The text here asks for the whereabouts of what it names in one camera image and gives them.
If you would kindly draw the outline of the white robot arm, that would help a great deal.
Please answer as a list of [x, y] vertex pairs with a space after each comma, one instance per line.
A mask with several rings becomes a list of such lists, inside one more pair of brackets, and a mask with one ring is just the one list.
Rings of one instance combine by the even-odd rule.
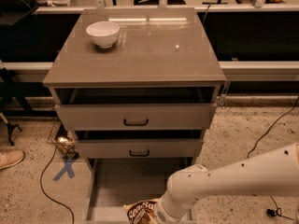
[[207, 170], [192, 165], [173, 173], [154, 207], [160, 224], [178, 224], [200, 200], [209, 196], [298, 196], [299, 144]]

